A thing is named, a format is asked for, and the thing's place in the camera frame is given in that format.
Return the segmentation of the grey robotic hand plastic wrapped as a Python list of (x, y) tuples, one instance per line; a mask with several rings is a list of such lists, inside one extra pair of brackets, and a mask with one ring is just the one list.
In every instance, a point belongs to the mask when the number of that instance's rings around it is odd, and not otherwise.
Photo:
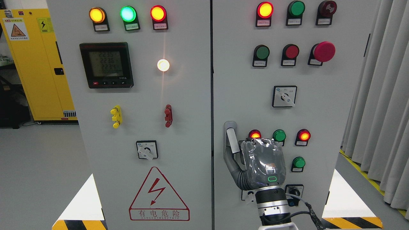
[(234, 159), (231, 146), (226, 146), (224, 161), (241, 190), (280, 186), (285, 182), (286, 167), (282, 147), (273, 139), (252, 138), (240, 143), (245, 170)]

